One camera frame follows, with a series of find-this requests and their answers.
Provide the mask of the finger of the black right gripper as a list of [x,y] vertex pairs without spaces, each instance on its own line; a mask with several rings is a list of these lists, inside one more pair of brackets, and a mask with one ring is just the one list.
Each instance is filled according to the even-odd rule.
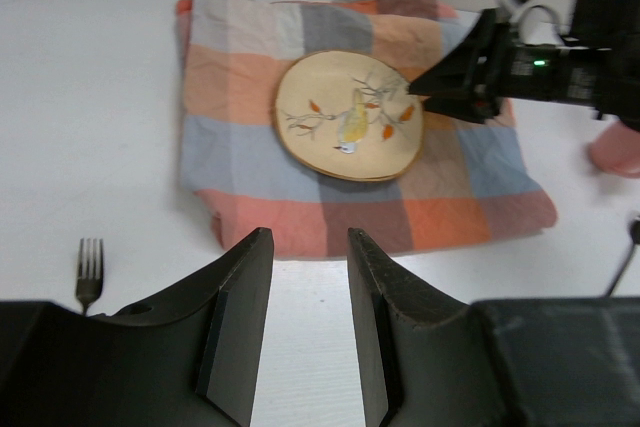
[[428,97],[423,101],[423,108],[426,112],[470,123],[486,123],[488,120],[494,119],[500,115],[502,106],[502,97],[489,99]]
[[427,97],[472,97],[495,33],[495,10],[485,9],[467,36],[439,63],[408,86],[408,93]]

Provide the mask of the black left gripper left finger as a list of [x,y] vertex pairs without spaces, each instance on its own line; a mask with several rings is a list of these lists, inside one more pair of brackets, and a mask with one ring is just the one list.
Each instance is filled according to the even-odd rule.
[[3,302],[2,424],[249,425],[273,258],[258,228],[114,315]]

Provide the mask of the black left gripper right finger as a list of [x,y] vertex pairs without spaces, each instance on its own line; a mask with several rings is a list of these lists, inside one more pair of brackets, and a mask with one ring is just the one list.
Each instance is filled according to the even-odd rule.
[[635,297],[465,304],[348,232],[369,426],[635,426]]

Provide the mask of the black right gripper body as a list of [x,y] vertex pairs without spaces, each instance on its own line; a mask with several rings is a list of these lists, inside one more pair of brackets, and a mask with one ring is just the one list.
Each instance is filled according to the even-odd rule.
[[[546,12],[556,44],[524,41],[524,20]],[[590,107],[639,128],[639,0],[574,0],[570,26],[543,5],[518,18],[499,9],[486,54],[485,98],[514,97]]]

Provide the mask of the checkered orange blue cloth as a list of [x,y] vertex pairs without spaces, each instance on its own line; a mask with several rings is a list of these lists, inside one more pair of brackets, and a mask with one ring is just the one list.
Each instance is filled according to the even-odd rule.
[[427,114],[418,160],[396,180],[332,178],[295,160],[272,124],[277,85],[300,57],[369,54],[415,78],[466,30],[438,0],[180,0],[184,59],[179,175],[230,248],[257,227],[282,258],[341,257],[361,228],[390,253],[528,236],[556,208],[527,173],[510,107],[484,125]]

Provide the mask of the pink ceramic mug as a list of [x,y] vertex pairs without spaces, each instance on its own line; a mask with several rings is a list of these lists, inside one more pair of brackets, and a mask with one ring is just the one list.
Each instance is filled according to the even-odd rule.
[[617,121],[588,145],[591,163],[602,172],[639,178],[639,132]]

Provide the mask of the beige bird pattern plate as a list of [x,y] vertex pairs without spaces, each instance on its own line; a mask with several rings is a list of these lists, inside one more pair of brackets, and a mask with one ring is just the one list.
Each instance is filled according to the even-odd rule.
[[278,85],[273,124],[281,145],[324,175],[381,182],[419,158],[419,97],[398,70],[365,54],[330,50],[296,61]]

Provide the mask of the black metal fork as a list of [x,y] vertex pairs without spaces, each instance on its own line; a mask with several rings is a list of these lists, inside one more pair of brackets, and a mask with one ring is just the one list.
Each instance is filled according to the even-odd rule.
[[102,295],[104,265],[104,241],[82,238],[77,257],[75,298],[82,307],[83,316]]

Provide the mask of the black metal spoon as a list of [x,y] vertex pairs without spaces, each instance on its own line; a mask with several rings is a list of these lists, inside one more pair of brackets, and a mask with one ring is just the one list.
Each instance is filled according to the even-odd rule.
[[624,274],[626,273],[628,267],[630,266],[634,256],[635,256],[635,252],[637,250],[637,248],[639,247],[640,241],[639,241],[639,230],[640,230],[640,220],[639,217],[636,216],[633,221],[629,224],[629,238],[630,238],[630,246],[629,249],[623,259],[623,261],[621,262],[620,266],[617,268],[611,282],[609,283],[609,286],[607,287],[604,296],[605,297],[611,297],[616,289],[618,288]]

